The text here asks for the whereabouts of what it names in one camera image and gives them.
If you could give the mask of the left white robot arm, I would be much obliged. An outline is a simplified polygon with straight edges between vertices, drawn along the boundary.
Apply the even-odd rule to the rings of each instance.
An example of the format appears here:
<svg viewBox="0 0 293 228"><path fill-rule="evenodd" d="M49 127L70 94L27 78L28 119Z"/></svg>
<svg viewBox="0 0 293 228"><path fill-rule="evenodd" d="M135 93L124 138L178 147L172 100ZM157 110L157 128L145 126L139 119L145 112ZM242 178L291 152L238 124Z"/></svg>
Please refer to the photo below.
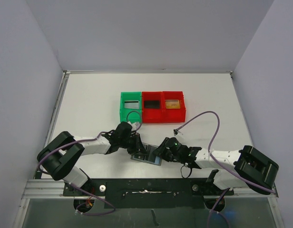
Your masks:
<svg viewBox="0 0 293 228"><path fill-rule="evenodd" d="M53 180L74 184L74 190L86 195L91 190L89 176L76 163L81 156L109 155L120 148L129 154L146 154L138 130L141 123L121 122L116 129L100 132L95 138L75 137L68 131L61 132L37 155L37 169Z"/></svg>

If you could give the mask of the black credit card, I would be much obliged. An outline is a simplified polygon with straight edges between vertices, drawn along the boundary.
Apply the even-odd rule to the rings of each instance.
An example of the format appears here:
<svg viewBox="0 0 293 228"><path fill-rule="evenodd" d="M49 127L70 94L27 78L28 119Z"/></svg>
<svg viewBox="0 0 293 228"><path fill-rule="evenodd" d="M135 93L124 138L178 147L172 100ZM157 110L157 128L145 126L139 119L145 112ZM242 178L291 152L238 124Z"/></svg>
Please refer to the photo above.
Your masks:
<svg viewBox="0 0 293 228"><path fill-rule="evenodd" d="M148 145L147 146L147 152L148 152L148 156L146 161L152 164L158 164L159 163L159 159L156 156L156 154L154 153L154 151L156 150L155 146L152 145Z"/></svg>

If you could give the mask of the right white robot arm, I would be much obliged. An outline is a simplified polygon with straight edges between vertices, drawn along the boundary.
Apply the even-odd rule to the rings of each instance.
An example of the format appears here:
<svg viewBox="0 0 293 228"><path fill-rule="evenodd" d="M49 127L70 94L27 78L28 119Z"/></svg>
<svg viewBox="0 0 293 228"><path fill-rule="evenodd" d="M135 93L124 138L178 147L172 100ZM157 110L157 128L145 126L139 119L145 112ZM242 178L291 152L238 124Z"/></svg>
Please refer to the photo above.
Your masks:
<svg viewBox="0 0 293 228"><path fill-rule="evenodd" d="M178 162L190 169L225 170L257 193L274 193L279 165L249 145L235 151L210 152L202 147L188 147L172 137L165 138L153 153L167 162Z"/></svg>

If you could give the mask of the grey card holder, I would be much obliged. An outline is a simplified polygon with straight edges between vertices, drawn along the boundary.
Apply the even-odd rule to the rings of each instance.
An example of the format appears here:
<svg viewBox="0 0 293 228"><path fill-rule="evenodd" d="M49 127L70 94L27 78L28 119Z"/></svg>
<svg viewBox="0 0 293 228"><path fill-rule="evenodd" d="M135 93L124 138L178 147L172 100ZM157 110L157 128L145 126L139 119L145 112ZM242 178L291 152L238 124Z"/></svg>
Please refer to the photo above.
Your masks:
<svg viewBox="0 0 293 228"><path fill-rule="evenodd" d="M138 162L148 163L156 166L160 166L162 163L162 159L158 156L155 156L154 150L157 148L157 146L142 143L146 150L146 154L144 155L131 155L131 159Z"/></svg>

